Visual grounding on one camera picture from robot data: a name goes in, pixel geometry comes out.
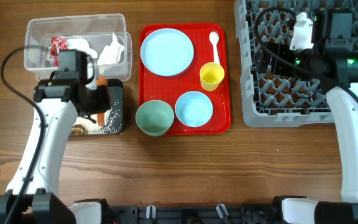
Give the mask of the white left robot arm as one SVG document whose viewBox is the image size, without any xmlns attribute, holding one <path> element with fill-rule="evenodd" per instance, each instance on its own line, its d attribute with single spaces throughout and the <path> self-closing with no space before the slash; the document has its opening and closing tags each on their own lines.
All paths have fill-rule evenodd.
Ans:
<svg viewBox="0 0 358 224">
<path fill-rule="evenodd" d="M 58 192 L 70 131 L 79 115 L 101 116 L 111 107 L 108 81 L 88 88 L 77 79 L 41 80 L 35 87 L 34 120 L 19 168 L 0 195 L 0 223 L 111 223 L 105 199 L 67 207 Z"/>
</svg>

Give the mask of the red serving tray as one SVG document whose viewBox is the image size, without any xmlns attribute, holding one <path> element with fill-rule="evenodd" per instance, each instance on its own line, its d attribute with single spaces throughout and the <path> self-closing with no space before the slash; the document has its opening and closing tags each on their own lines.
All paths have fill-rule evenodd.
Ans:
<svg viewBox="0 0 358 224">
<path fill-rule="evenodd" d="M 153 31 L 163 28 L 177 29 L 186 34 L 194 46 L 195 56 L 183 73 L 170 78 L 152 73 L 140 62 L 139 104 L 150 100 L 162 100 L 174 107 L 182 94 L 188 91 L 200 91 L 208 96 L 213 104 L 211 119 L 203 126 L 191 128 L 175 118 L 166 135 L 221 134 L 225 132 L 231 125 L 231 101 L 224 30 L 215 23 L 149 24 L 142 29 L 139 42 L 142 43 Z M 213 46 L 209 41 L 209 33 L 212 31 L 219 34 L 217 48 L 225 77 L 217 89 L 206 91 L 201 87 L 200 68 L 205 63 L 213 61 Z"/>
</svg>

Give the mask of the yellow plastic cup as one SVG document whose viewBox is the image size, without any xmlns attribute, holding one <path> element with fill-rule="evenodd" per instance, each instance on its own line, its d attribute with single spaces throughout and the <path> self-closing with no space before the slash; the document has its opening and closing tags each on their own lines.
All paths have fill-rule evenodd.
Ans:
<svg viewBox="0 0 358 224">
<path fill-rule="evenodd" d="M 208 62 L 200 68 L 201 87 L 206 91 L 214 91 L 223 81 L 225 71 L 223 67 L 214 62 Z"/>
</svg>

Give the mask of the grey dishwasher rack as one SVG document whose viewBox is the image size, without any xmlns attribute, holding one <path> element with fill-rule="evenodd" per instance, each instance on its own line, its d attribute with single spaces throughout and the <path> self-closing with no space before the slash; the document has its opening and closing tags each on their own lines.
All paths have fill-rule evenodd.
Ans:
<svg viewBox="0 0 358 224">
<path fill-rule="evenodd" d="M 315 10 L 350 9 L 351 34 L 358 51 L 358 1 L 247 1 L 236 0 L 236 37 L 241 51 L 240 79 L 243 119 L 254 128 L 299 127 L 304 124 L 333 123 L 334 118 L 319 87 L 319 80 L 295 80 L 271 73 L 258 73 L 255 54 L 260 51 L 253 26 L 262 11 L 270 7 L 287 8 L 308 19 Z"/>
</svg>

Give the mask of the white plastic spoon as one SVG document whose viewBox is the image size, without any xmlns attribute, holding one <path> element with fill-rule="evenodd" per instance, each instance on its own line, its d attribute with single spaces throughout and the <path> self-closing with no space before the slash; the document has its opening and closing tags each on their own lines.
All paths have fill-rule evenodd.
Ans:
<svg viewBox="0 0 358 224">
<path fill-rule="evenodd" d="M 209 41 L 213 46 L 213 62 L 220 65 L 220 59 L 218 54 L 218 42 L 219 42 L 219 35 L 217 32 L 212 31 L 209 34 Z"/>
</svg>

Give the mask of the crumpled white tissue left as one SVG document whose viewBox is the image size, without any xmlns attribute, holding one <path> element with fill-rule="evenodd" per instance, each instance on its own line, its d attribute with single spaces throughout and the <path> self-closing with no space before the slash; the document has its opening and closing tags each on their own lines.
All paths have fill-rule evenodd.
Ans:
<svg viewBox="0 0 358 224">
<path fill-rule="evenodd" d="M 88 43 L 88 41 L 84 38 L 72 38 L 67 39 L 67 49 L 68 50 L 79 50 L 87 53 L 91 56 L 91 58 L 98 58 L 98 53 L 94 49 L 92 49 Z"/>
</svg>

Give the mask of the brown food scrap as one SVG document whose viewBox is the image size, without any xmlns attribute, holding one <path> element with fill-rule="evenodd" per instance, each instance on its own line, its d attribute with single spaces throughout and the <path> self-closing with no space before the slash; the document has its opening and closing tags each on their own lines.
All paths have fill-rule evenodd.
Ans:
<svg viewBox="0 0 358 224">
<path fill-rule="evenodd" d="M 76 124 L 71 128 L 71 134 L 74 136 L 82 136 L 87 134 L 87 130 L 84 126 Z"/>
</svg>

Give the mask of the orange carrot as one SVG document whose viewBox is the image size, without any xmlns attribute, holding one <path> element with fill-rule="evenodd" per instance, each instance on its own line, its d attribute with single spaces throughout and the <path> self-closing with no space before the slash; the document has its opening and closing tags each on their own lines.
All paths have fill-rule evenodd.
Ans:
<svg viewBox="0 0 358 224">
<path fill-rule="evenodd" d="M 104 77 L 100 77 L 96 83 L 97 83 L 97 86 L 107 86 L 108 85 L 108 81 Z M 104 126 L 104 113 L 98 113 L 97 119 L 98 119 L 98 125 Z"/>
</svg>

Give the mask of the pile of white rice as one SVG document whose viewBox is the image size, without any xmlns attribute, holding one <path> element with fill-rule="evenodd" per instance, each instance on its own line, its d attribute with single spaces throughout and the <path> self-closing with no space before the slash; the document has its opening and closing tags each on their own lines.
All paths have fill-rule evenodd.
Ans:
<svg viewBox="0 0 358 224">
<path fill-rule="evenodd" d="M 84 126 L 87 130 L 86 135 L 98 134 L 120 134 L 123 127 L 123 101 L 122 99 L 115 99 L 112 101 L 111 109 L 104 113 L 104 126 L 98 125 L 96 114 L 92 114 L 91 118 L 96 122 L 78 117 L 75 124 Z"/>
</svg>

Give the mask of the clear plastic waste bin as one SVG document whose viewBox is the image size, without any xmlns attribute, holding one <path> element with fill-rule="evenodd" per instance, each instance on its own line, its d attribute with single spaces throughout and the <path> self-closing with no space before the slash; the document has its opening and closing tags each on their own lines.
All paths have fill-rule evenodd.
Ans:
<svg viewBox="0 0 358 224">
<path fill-rule="evenodd" d="M 112 33 L 117 35 L 119 43 L 125 47 L 120 62 L 112 65 L 98 65 L 97 61 L 104 47 L 112 42 Z M 126 19 L 122 14 L 32 19 L 27 26 L 25 44 L 39 45 L 48 49 L 47 51 L 27 49 L 24 52 L 24 68 L 35 73 L 38 80 L 49 77 L 51 72 L 56 69 L 50 61 L 52 37 L 86 39 L 89 46 L 98 53 L 98 58 L 93 60 L 97 64 L 101 76 L 106 79 L 120 79 L 123 82 L 130 79 L 132 40 L 131 35 L 127 32 Z"/>
</svg>

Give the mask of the light blue plate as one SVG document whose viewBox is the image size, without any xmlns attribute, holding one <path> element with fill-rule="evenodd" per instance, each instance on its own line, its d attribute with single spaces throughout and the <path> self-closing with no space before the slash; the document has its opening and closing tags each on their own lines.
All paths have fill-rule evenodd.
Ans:
<svg viewBox="0 0 358 224">
<path fill-rule="evenodd" d="M 140 46 L 140 58 L 145 68 L 162 77 L 184 72 L 191 65 L 194 54 L 190 38 L 172 28 L 152 31 Z"/>
</svg>

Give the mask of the green bowl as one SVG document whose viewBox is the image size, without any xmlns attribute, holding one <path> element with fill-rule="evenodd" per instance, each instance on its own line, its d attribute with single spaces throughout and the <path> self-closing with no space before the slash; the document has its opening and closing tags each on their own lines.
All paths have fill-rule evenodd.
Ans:
<svg viewBox="0 0 358 224">
<path fill-rule="evenodd" d="M 173 124 L 175 115 L 172 107 L 162 100 L 150 100 L 141 104 L 136 111 L 135 121 L 147 135 L 164 135 Z"/>
</svg>

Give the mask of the black food waste tray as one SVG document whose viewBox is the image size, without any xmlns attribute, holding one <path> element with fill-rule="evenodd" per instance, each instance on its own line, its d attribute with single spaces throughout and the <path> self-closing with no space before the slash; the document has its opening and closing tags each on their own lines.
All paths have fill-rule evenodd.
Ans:
<svg viewBox="0 0 358 224">
<path fill-rule="evenodd" d="M 110 80 L 108 80 L 108 85 L 109 85 L 109 94 L 110 94 L 110 97 L 111 97 L 111 104 L 112 104 L 112 101 L 115 100 L 115 99 L 122 99 L 122 101 L 123 101 L 123 99 L 124 99 L 124 90 L 123 90 L 122 81 L 120 81 L 118 79 L 110 79 Z M 124 126 L 124 102 L 123 102 L 122 115 L 123 115 L 123 126 Z"/>
</svg>

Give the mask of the light blue bowl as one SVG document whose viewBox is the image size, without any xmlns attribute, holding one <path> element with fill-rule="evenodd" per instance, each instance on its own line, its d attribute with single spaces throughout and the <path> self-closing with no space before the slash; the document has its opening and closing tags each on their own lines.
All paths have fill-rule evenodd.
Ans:
<svg viewBox="0 0 358 224">
<path fill-rule="evenodd" d="M 175 114 L 185 126 L 197 128 L 205 125 L 213 115 L 213 104 L 207 95 L 200 91 L 188 91 L 175 103 Z"/>
</svg>

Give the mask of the red snack wrapper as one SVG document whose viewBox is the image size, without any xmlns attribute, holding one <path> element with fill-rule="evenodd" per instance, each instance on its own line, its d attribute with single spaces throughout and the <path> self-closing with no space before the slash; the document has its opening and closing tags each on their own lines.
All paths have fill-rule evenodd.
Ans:
<svg viewBox="0 0 358 224">
<path fill-rule="evenodd" d="M 50 61 L 53 67 L 58 67 L 59 53 L 61 50 L 67 49 L 67 39 L 60 37 L 52 37 L 50 43 Z"/>
</svg>

